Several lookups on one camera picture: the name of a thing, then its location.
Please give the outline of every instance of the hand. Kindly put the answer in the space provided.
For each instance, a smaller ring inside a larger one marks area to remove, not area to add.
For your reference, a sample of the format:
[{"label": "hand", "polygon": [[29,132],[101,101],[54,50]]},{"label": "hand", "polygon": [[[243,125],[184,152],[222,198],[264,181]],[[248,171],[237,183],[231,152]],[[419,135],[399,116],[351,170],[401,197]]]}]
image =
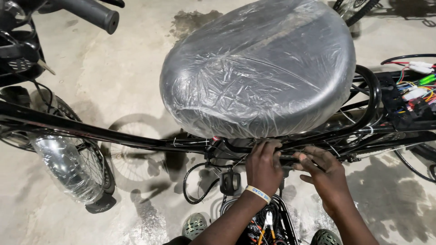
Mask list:
[{"label": "hand", "polygon": [[344,166],[326,150],[314,146],[307,146],[304,150],[309,154],[305,155],[301,152],[294,154],[300,160],[300,163],[294,164],[294,169],[310,173],[311,177],[300,175],[300,178],[315,186],[327,214],[334,218],[341,207],[347,205],[354,207],[345,178]]},{"label": "hand", "polygon": [[248,185],[256,187],[271,198],[283,179],[280,152],[274,153],[280,147],[282,144],[278,140],[261,142],[253,147],[245,166]]}]

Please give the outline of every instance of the plastic-wrapped seat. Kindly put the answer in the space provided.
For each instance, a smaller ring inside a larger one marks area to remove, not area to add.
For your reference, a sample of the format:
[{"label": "plastic-wrapped seat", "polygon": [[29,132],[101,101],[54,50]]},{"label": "plastic-wrapped seat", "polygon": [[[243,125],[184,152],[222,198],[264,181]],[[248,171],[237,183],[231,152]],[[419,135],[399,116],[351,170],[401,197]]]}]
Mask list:
[{"label": "plastic-wrapped seat", "polygon": [[315,0],[260,0],[177,43],[160,77],[167,110],[202,137],[263,138],[324,123],[347,100],[355,51]]}]

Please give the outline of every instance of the handlebar grip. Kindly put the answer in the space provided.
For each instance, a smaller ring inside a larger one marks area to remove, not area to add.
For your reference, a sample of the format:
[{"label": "handlebar grip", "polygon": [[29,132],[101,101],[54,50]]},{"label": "handlebar grip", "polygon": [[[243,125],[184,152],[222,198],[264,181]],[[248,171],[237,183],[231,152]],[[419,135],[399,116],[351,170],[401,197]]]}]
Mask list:
[{"label": "handlebar grip", "polygon": [[66,11],[113,34],[118,27],[119,13],[94,0],[55,0]]}]

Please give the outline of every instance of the bicycle frame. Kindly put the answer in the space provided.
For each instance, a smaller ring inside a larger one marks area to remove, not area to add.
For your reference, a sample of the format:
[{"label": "bicycle frame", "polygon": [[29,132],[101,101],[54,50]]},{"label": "bicycle frame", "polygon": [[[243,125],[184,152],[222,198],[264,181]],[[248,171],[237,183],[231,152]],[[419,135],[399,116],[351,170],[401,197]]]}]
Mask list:
[{"label": "bicycle frame", "polygon": [[[281,158],[284,160],[293,160],[292,154],[295,152],[296,147],[299,149],[305,145],[317,145],[321,146],[333,154],[338,154],[341,157],[341,161],[348,160],[353,161],[350,155],[355,152],[382,150],[392,148],[399,145],[408,145],[414,143],[423,143],[427,141],[436,140],[436,134],[429,130],[436,129],[436,120],[425,121],[423,123],[414,123],[410,127],[399,127],[394,123],[390,125],[373,125],[367,126],[370,121],[376,117],[376,114],[380,109],[378,106],[380,101],[383,101],[385,107],[383,110],[386,112],[389,108],[386,107],[385,100],[388,98],[382,98],[384,91],[387,91],[389,86],[394,86],[393,78],[398,78],[400,72],[382,72],[374,74],[365,67],[357,66],[356,73],[360,74],[355,76],[353,82],[363,82],[359,85],[359,88],[364,89],[369,87],[370,98],[368,101],[358,102],[352,105],[342,107],[344,111],[355,109],[360,106],[368,105],[364,115],[353,125],[344,127],[339,130],[332,130],[324,133],[314,133],[309,131],[305,134],[298,136],[296,140],[286,140],[283,147],[280,148],[283,152]],[[406,73],[405,77],[409,79],[416,79],[419,75],[415,73]],[[384,83],[386,87],[380,85],[379,79],[385,79]],[[398,90],[394,86],[388,92]],[[350,98],[353,98],[358,91],[352,89]],[[99,128],[96,126],[88,125],[85,123],[69,120],[63,117],[38,112],[27,107],[22,107],[8,102],[0,101],[0,124],[8,126],[14,130],[32,132],[36,134],[54,134],[63,135],[68,137],[79,137],[83,139],[99,140],[111,143],[122,144],[134,148],[155,150],[155,151],[170,151],[170,152],[192,152],[204,154],[205,159],[214,158],[214,150],[217,148],[217,142],[213,139],[205,138],[193,138],[193,139],[167,139],[158,140],[141,136],[130,135],[126,133],[120,133],[117,131]],[[418,133],[417,137],[410,137],[401,140],[387,140],[382,142],[375,142],[382,137],[396,132],[410,132],[410,131],[423,131]],[[334,149],[329,147],[327,142],[329,140],[338,139],[347,135],[366,135],[371,134],[370,137],[363,139],[358,144],[341,149]],[[222,139],[219,141],[222,143],[229,152],[247,154],[251,152],[251,147],[236,147],[233,146],[228,139]],[[223,157],[229,160],[240,160],[242,157]]]}]

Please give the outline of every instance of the white wristband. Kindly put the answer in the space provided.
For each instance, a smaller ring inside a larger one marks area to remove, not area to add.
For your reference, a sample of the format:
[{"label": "white wristband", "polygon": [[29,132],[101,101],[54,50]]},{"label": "white wristband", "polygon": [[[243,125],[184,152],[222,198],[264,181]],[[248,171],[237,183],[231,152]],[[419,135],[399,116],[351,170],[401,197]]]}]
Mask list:
[{"label": "white wristband", "polygon": [[257,189],[256,187],[253,187],[251,185],[247,185],[247,188],[245,188],[246,191],[251,191],[252,193],[260,196],[263,200],[266,201],[267,204],[271,202],[271,198],[265,193],[263,193],[261,190]]}]

